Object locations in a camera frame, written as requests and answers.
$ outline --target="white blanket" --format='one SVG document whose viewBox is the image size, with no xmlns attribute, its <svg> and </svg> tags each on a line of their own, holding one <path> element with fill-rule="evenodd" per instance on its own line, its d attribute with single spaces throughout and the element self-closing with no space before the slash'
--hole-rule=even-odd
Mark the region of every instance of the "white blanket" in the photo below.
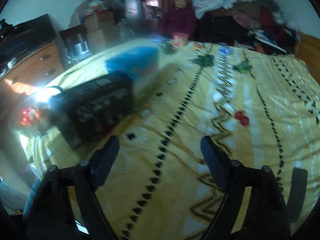
<svg viewBox="0 0 320 240">
<path fill-rule="evenodd" d="M 233 4 L 238 1 L 250 1 L 253 0 L 200 0 L 193 3 L 193 7 L 196 11 L 196 17 L 201 19 L 205 12 L 217 10 L 220 8 L 230 9 Z"/>
</svg>

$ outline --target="blue box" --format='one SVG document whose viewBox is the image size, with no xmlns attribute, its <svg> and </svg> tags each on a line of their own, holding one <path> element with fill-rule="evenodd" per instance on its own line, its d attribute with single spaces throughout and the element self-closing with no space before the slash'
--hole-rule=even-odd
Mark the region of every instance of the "blue box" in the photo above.
<svg viewBox="0 0 320 240">
<path fill-rule="evenodd" d="M 121 71 L 126 73 L 133 82 L 158 70 L 158 48 L 136 47 L 106 61 L 108 73 Z"/>
<path fill-rule="evenodd" d="M 108 73 L 121 71 L 133 80 L 134 107 L 139 108 L 159 85 L 157 47 L 135 47 L 106 61 Z"/>
</svg>

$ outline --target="door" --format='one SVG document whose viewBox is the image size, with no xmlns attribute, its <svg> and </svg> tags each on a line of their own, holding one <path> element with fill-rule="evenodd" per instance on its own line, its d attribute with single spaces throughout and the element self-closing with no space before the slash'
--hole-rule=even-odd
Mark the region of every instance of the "door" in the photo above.
<svg viewBox="0 0 320 240">
<path fill-rule="evenodd" d="M 141 0 L 124 0 L 125 2 L 125 25 L 133 32 L 139 33 L 142 29 L 142 6 Z"/>
</svg>

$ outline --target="wooden dresser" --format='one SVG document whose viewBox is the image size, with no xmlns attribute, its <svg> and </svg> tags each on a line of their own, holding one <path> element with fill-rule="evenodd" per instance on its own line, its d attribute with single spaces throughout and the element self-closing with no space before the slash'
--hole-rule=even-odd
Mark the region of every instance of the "wooden dresser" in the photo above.
<svg viewBox="0 0 320 240">
<path fill-rule="evenodd" d="M 0 78 L 0 119 L 7 119 L 20 101 L 43 88 L 63 71 L 56 41 L 27 55 Z"/>
</svg>

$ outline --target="patterned blanket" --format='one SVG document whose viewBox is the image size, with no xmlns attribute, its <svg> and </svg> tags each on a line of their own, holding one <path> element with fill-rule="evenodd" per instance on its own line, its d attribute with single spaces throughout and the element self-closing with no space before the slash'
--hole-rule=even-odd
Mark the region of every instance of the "patterned blanket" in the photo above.
<svg viewBox="0 0 320 240">
<path fill-rule="evenodd" d="M 149 111 L 128 116 L 112 133 L 120 139 L 120 152 L 96 195 L 120 239 L 201 237 L 223 198 L 200 151 L 200 140 L 206 135 L 230 159 L 258 169 L 269 165 L 286 202 L 293 168 L 308 171 L 303 210 L 298 223 L 292 224 L 293 232 L 320 195 L 320 86 L 305 64 L 292 57 L 271 57 L 239 48 L 223 57 L 218 54 L 220 46 L 206 44 L 206 48 L 215 56 L 212 67 L 192 63 L 201 54 L 194 51 L 193 42 L 174 55 L 161 54 L 160 85 L 144 105 Z M 109 57 L 108 53 L 88 60 L 94 75 L 90 79 L 104 74 L 99 61 Z M 253 66 L 250 71 L 241 74 L 233 70 L 246 58 Z M 68 87 L 89 79 L 81 64 L 70 72 L 49 85 Z M 233 118 L 237 110 L 249 117 L 249 126 Z M 63 141 L 59 131 L 52 128 L 36 147 L 33 139 L 29 140 L 26 152 L 33 156 L 40 174 L 51 164 L 62 168 L 83 158 L 71 151 L 64 155 L 70 158 L 62 156 L 67 146 L 58 154 L 48 154 L 47 145 L 53 140 L 57 144 L 57 138 Z M 69 194 L 76 218 L 81 221 L 73 188 Z M 249 197 L 247 189 L 234 231 L 241 228 Z"/>
</svg>

